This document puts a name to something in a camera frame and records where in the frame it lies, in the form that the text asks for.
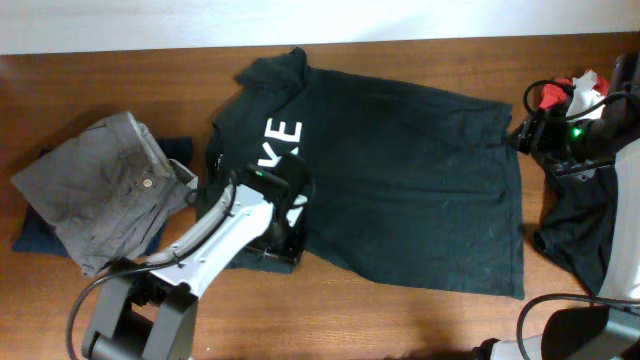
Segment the dark green Nike t-shirt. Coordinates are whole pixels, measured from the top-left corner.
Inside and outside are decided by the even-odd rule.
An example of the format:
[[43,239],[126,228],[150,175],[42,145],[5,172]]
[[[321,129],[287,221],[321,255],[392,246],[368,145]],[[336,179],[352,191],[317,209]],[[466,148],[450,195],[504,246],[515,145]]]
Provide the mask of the dark green Nike t-shirt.
[[522,190],[511,107],[417,84],[260,58],[215,119],[210,180],[301,157],[307,250],[382,284],[520,299]]

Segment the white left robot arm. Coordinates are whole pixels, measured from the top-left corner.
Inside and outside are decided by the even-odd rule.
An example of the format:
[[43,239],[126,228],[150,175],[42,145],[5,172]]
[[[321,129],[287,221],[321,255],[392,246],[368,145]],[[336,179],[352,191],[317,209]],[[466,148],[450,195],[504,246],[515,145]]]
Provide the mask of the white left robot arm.
[[100,291],[80,352],[72,359],[189,359],[199,300],[240,254],[293,269],[306,245],[305,190],[315,184],[304,160],[286,154],[272,170],[231,172],[217,202],[176,242],[136,264],[121,259],[78,296]]

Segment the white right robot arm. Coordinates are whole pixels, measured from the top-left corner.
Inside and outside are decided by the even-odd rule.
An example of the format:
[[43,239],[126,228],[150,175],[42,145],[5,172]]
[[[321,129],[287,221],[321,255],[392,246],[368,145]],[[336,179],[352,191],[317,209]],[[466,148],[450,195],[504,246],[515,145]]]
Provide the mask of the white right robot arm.
[[609,82],[592,71],[542,80],[544,96],[509,144],[544,170],[556,206],[535,248],[575,275],[584,295],[552,293],[521,310],[513,341],[488,339],[471,359],[636,359],[639,356],[639,55],[616,59]]

